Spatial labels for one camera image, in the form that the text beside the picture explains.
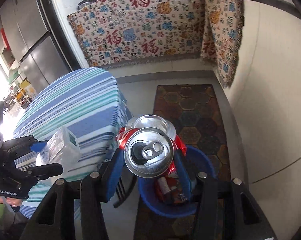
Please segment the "person's left hand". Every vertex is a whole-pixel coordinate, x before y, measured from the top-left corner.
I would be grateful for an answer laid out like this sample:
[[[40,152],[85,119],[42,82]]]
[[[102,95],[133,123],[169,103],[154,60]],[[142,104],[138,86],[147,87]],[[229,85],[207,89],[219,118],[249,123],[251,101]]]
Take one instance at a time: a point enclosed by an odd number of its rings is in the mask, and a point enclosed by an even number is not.
[[[22,204],[21,199],[14,199],[14,198],[5,198],[3,196],[0,196],[0,204],[7,203],[8,205],[11,205],[12,207],[18,207]]]

